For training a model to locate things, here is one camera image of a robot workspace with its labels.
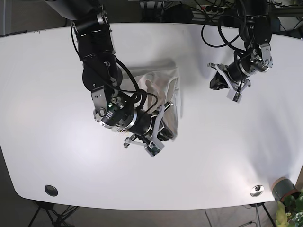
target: potted plant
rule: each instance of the potted plant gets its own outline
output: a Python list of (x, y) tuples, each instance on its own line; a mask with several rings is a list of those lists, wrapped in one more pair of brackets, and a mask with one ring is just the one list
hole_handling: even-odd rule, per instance
[(277, 227), (303, 227), (303, 191), (299, 192), (286, 178), (280, 178), (272, 187), (278, 202)]

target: metal bracket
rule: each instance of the metal bracket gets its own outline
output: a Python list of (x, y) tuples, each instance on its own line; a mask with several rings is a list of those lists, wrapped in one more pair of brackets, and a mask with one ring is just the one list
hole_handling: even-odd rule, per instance
[(262, 60), (264, 65), (271, 68), (273, 66), (272, 57), (270, 55), (270, 45), (269, 43), (260, 45), (261, 52), (262, 52)]
[(244, 83), (244, 86), (239, 87), (239, 84), (235, 83), (235, 82), (232, 82), (229, 79), (227, 73), (225, 73), (227, 71), (227, 67), (228, 67), (227, 65), (209, 63), (207, 66), (217, 70), (218, 73), (225, 79), (225, 81), (228, 85), (228, 88), (230, 89), (228, 94), (227, 94), (227, 97), (230, 100), (232, 100), (236, 103), (239, 103), (242, 99), (242, 91), (245, 88), (251, 86), (250, 80), (249, 79), (243, 80), (242, 83)]

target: power strip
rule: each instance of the power strip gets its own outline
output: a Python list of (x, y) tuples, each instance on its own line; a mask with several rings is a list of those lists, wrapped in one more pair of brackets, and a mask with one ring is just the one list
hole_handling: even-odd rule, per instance
[(197, 5), (196, 7), (199, 10), (204, 10), (207, 14), (222, 14), (228, 7), (218, 7), (218, 6), (210, 6), (210, 5)]

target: white table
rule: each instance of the white table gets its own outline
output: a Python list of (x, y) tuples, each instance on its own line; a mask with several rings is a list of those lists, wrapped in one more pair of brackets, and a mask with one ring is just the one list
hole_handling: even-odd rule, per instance
[[(124, 134), (98, 125), (69, 28), (0, 39), (0, 144), (24, 198), (124, 210), (188, 210), (273, 200), (279, 177), (303, 163), (303, 43), (273, 36), (274, 67), (251, 77), (240, 104), (213, 91), (207, 63), (233, 61), (207, 47), (199, 25), (114, 24), (128, 67), (179, 67), (182, 118), (175, 142), (155, 158), (124, 149)], [(236, 29), (224, 29), (228, 40)], [(216, 27), (205, 38), (221, 44)], [(44, 186), (59, 194), (47, 195)], [(250, 195), (261, 184), (259, 197)]]

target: plant pot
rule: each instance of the plant pot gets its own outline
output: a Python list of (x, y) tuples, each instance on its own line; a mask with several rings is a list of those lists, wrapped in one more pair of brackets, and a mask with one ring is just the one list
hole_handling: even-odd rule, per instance
[(296, 199), (300, 195), (300, 191), (296, 189), (295, 185), (287, 178), (281, 177), (274, 182), (271, 187), (272, 194), (276, 201), (284, 202), (284, 198), (288, 195), (294, 196)]

